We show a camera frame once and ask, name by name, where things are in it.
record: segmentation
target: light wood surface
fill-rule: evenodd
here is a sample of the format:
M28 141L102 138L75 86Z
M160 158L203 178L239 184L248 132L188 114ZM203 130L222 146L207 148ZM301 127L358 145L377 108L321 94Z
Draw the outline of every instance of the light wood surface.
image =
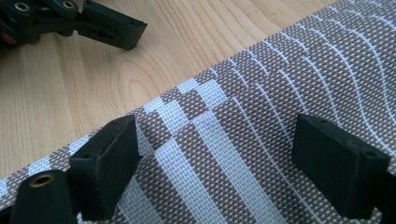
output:
M135 49L77 34L0 44L0 178L335 0L97 2L148 23Z

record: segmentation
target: screw hole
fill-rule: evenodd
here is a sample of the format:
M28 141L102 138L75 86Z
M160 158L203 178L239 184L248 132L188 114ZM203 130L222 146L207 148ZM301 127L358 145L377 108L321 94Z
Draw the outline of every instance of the screw hole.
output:
M16 3L15 8L19 11L29 11L30 7L24 3Z
M48 185L48 183L50 183L54 179L55 179L54 175L40 175L35 179L33 179L32 181L30 181L29 185L32 188L40 188Z
M69 1L64 1L64 7L72 9L72 8L74 8L74 5L73 5L73 3L69 2Z

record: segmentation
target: wooden table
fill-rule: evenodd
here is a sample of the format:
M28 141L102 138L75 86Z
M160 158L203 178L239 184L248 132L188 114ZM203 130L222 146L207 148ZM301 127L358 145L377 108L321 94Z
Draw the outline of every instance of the wooden table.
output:
M148 23L135 49L77 34L0 44L0 178L335 0L97 2Z

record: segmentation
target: black plastic part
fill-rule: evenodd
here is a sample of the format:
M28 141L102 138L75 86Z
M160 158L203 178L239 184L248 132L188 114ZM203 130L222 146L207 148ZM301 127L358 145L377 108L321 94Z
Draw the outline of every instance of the black plastic part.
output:
M109 122L70 158L70 185L84 220L112 218L141 159L133 115Z
M387 173L379 189L381 194L375 207L383 213L381 223L396 223L396 176Z
M148 25L93 1L85 1L76 29L79 35L121 49L132 49Z
M299 115L291 157L340 216L371 216L389 155L325 119Z
M22 4L28 10L18 10ZM80 35L120 49L132 49L147 24L93 1L81 13L73 0L0 0L0 29L18 43L28 44L41 34Z
M9 221L11 220L11 212L12 212L13 206L10 206L8 208L5 208L0 211L0 224L8 224Z
M72 212L66 174L51 170L23 180L9 223L77 223Z

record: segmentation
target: patterned fabric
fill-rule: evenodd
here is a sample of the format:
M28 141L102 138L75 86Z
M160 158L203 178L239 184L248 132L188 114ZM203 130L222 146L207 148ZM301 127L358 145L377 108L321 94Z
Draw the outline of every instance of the patterned fabric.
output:
M111 222L379 222L339 217L290 150L305 113L396 156L395 39L395 0L341 0L132 111L145 158ZM0 209L93 135L0 180Z

